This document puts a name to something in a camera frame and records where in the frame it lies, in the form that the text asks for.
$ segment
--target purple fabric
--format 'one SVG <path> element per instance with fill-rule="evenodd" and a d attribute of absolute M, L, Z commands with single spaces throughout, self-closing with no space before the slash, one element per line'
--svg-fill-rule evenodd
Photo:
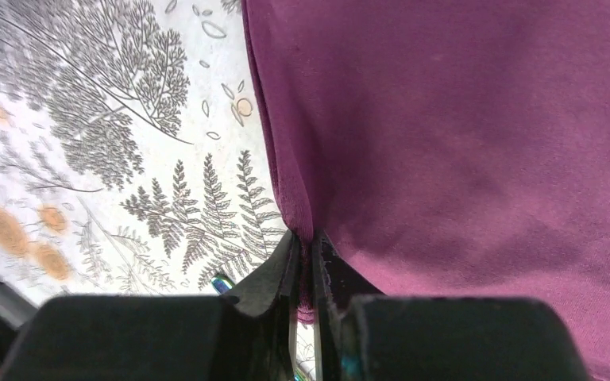
<path fill-rule="evenodd" d="M 610 0 L 247 0 L 245 24 L 291 229 L 388 294 L 540 298 L 610 381 Z"/>

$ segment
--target floral tablecloth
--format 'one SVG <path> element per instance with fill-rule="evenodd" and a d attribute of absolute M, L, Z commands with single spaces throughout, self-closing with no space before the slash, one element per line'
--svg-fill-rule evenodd
<path fill-rule="evenodd" d="M 254 102 L 239 0 L 0 0 L 0 277 L 35 305 L 242 279 L 284 233 Z"/>

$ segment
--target white surface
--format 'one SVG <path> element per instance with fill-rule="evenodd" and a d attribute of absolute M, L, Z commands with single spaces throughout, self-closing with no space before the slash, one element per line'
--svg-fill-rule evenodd
<path fill-rule="evenodd" d="M 0 0 L 0 277 L 34 304 L 212 294 L 272 251 L 238 4 Z"/>

